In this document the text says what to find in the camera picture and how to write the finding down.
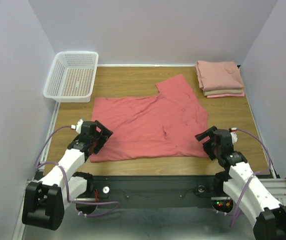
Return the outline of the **red t shirt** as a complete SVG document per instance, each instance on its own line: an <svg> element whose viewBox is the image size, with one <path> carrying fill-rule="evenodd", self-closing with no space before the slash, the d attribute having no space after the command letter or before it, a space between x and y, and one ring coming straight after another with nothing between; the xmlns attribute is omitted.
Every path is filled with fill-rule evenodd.
<svg viewBox="0 0 286 240"><path fill-rule="evenodd" d="M113 131L93 163L157 157L206 157L195 136L208 113L183 75L156 84L157 95L97 97L92 119Z"/></svg>

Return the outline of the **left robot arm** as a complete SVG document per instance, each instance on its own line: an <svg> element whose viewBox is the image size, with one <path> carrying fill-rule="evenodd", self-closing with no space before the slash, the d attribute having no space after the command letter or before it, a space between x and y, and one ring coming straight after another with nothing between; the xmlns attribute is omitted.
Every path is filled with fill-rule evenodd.
<svg viewBox="0 0 286 240"><path fill-rule="evenodd" d="M78 172L91 155L99 153L113 132L98 120L80 119L68 128L77 136L67 146L63 157L52 162L53 168L40 180L27 184L21 222L24 225L56 230L65 210L74 204L79 215L90 217L102 203L94 188L93 176Z"/></svg>

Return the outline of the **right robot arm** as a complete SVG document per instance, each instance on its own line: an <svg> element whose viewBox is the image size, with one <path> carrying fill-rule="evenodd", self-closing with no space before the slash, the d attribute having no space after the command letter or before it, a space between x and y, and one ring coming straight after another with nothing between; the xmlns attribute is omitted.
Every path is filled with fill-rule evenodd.
<svg viewBox="0 0 286 240"><path fill-rule="evenodd" d="M214 189L233 201L231 224L240 214L250 221L255 239L286 240L286 205L278 201L263 185L245 156L234 149L239 128L218 129L213 126L197 134L205 153L217 160L224 171L215 175Z"/></svg>

